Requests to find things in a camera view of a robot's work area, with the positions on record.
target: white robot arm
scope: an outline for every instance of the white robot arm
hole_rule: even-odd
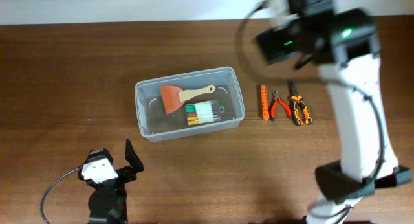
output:
[[[341,224],[376,188],[411,181],[411,171],[398,165],[387,132],[375,23],[359,9],[335,13],[332,0],[267,0],[267,7],[275,17],[273,28],[257,36],[262,53],[269,64],[301,52],[307,59],[297,69],[311,61],[318,65],[342,144],[340,161],[316,169],[321,196],[303,223]]]

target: wooden table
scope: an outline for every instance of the wooden table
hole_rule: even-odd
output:
[[[380,17],[381,83],[388,129],[401,164],[414,168],[414,17]],[[314,117],[296,127],[278,111],[260,119],[257,85],[316,76],[295,60],[266,67],[252,38],[267,29],[254,20],[239,64],[239,21],[91,23],[0,27],[1,223],[41,223],[39,202],[51,182],[81,164],[90,149],[108,148],[126,165],[125,139],[145,166],[127,184],[131,223],[248,223],[301,218],[319,190],[314,169],[340,157],[331,101],[320,85],[298,85]],[[135,113],[137,82],[222,66],[235,69],[246,118],[238,128],[150,143]],[[260,81],[266,76],[275,82]],[[93,189],[75,175],[46,199],[52,223],[86,223]],[[349,219],[414,222],[414,184],[381,190]]]

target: wooden handle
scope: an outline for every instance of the wooden handle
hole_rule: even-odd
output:
[[[215,91],[214,85],[209,85],[201,89],[196,90],[185,90],[179,92],[179,98],[180,102],[185,102],[187,100],[190,100],[198,95],[208,94]]]

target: wire cutter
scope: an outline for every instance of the wire cutter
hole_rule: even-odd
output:
[[[292,111],[290,110],[289,106],[286,105],[284,103],[284,101],[282,101],[282,99],[279,97],[278,91],[273,91],[272,94],[273,94],[273,100],[272,100],[272,103],[269,107],[270,120],[271,121],[276,120],[275,110],[276,110],[276,106],[278,105],[278,102],[283,107],[283,109],[286,111],[287,118],[291,119],[292,118]]]
[[[309,108],[303,102],[303,97],[298,94],[295,84],[292,81],[289,81],[289,88],[290,88],[290,92],[292,93],[292,96],[290,98],[290,108],[293,114],[292,115],[293,122],[297,126],[301,126],[303,124],[302,120],[299,118],[299,112],[298,112],[298,105],[299,105],[300,109],[303,111],[303,114],[305,115],[306,124],[311,125],[312,117],[309,112]]]

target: clear plastic container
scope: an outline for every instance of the clear plastic container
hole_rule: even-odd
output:
[[[221,115],[220,121],[189,126],[185,105],[172,114],[165,114],[160,92],[161,85],[176,85],[183,89],[199,89],[214,85],[216,86],[214,93],[196,96],[186,104],[218,100],[226,111]],[[141,135],[151,142],[234,128],[246,115],[239,82],[231,67],[138,82],[135,85],[135,106]]]

